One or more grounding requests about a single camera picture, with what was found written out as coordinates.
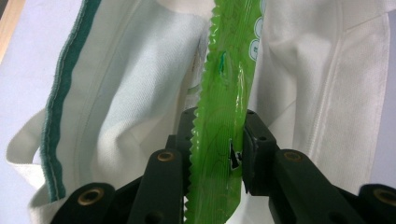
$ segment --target plastic packaging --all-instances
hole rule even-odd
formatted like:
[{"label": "plastic packaging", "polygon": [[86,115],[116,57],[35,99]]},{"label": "plastic packaging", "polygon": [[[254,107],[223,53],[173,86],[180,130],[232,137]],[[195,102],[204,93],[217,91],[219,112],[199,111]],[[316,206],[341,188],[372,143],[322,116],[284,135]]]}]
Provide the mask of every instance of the plastic packaging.
[{"label": "plastic packaging", "polygon": [[186,223],[225,223],[240,202],[243,128],[263,2],[215,3],[192,130]]}]

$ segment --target green wrapper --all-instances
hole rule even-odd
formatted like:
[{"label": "green wrapper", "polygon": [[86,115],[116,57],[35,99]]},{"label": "green wrapper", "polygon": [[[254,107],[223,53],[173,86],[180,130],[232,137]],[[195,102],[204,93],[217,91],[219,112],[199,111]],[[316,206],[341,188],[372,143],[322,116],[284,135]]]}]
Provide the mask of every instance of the green wrapper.
[{"label": "green wrapper", "polygon": [[225,223],[240,202],[240,154],[262,28],[261,0],[216,0],[191,148],[186,223]]}]

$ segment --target green trim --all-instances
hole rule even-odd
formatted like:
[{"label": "green trim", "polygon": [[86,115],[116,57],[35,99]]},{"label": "green trim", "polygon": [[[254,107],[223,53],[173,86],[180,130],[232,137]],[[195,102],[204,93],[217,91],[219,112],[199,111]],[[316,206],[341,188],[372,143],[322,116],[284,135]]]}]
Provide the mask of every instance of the green trim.
[{"label": "green trim", "polygon": [[55,79],[46,107],[46,122],[41,139],[40,154],[51,202],[65,197],[62,165],[56,157],[61,137],[64,99],[72,83],[72,72],[90,33],[93,18],[101,0],[83,0],[78,17],[58,60]]}]

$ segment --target green plastic package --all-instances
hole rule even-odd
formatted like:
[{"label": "green plastic package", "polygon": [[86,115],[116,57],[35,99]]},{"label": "green plastic package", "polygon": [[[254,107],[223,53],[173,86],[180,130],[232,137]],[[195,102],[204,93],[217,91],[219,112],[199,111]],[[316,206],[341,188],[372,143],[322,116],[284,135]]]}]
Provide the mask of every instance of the green plastic package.
[{"label": "green plastic package", "polygon": [[240,202],[243,129],[264,2],[215,3],[192,130],[186,223],[225,223]]}]

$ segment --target white fabric bag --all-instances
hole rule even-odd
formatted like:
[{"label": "white fabric bag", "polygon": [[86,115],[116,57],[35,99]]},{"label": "white fabric bag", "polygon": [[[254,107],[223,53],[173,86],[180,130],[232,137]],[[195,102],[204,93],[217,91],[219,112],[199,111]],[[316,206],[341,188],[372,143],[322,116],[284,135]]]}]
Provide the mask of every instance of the white fabric bag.
[{"label": "white fabric bag", "polygon": [[[395,2],[267,1],[249,107],[281,147],[306,153],[334,185],[352,192],[370,181],[388,75],[387,13]],[[212,7],[82,1],[46,117],[35,115],[7,151],[37,187],[41,169],[28,163],[39,147],[44,154],[47,184],[30,203],[32,222],[50,222],[85,184],[119,188],[143,174],[151,152],[175,132],[189,85],[183,77]],[[40,146],[43,123],[47,146]],[[262,197],[244,197],[229,223],[271,223],[265,207]]]}]

